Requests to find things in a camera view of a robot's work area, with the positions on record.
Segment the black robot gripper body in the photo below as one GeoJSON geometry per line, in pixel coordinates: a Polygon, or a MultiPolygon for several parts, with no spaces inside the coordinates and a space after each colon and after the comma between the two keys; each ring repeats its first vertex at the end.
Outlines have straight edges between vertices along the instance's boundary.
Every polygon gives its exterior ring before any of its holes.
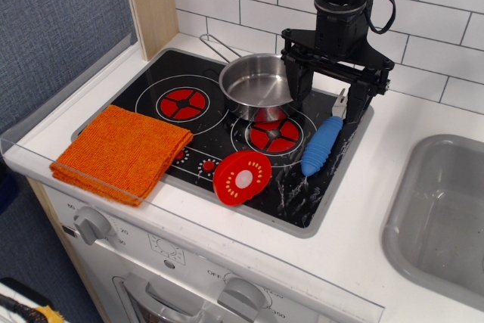
{"type": "Polygon", "coordinates": [[[394,62],[370,46],[368,32],[385,33],[394,16],[378,30],[371,21],[371,0],[355,0],[341,5],[316,0],[315,7],[314,30],[287,28],[282,31],[282,60],[292,57],[313,73],[333,77],[350,86],[357,79],[369,79],[374,83],[375,95],[385,94],[394,62]]]}

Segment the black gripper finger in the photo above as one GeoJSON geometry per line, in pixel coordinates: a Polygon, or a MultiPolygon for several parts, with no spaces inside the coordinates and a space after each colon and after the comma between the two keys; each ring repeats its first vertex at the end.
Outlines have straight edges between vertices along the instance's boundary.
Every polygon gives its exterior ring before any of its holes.
{"type": "Polygon", "coordinates": [[[285,57],[284,64],[292,98],[290,106],[297,109],[312,90],[313,71],[297,63],[292,57],[285,57]]]}
{"type": "Polygon", "coordinates": [[[369,79],[357,79],[349,88],[346,122],[358,123],[374,96],[374,83],[369,79]]]}

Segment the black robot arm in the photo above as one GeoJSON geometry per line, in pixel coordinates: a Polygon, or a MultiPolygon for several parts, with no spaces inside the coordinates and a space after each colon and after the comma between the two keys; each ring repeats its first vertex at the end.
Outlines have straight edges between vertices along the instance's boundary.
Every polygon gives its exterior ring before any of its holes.
{"type": "Polygon", "coordinates": [[[309,94],[314,73],[346,82],[350,85],[346,122],[357,123],[371,99],[386,92],[394,63],[369,44],[368,33],[387,32],[396,16],[392,14],[382,29],[376,29],[371,22],[373,3],[314,0],[314,30],[283,30],[281,59],[293,100],[301,101],[309,94]]]}

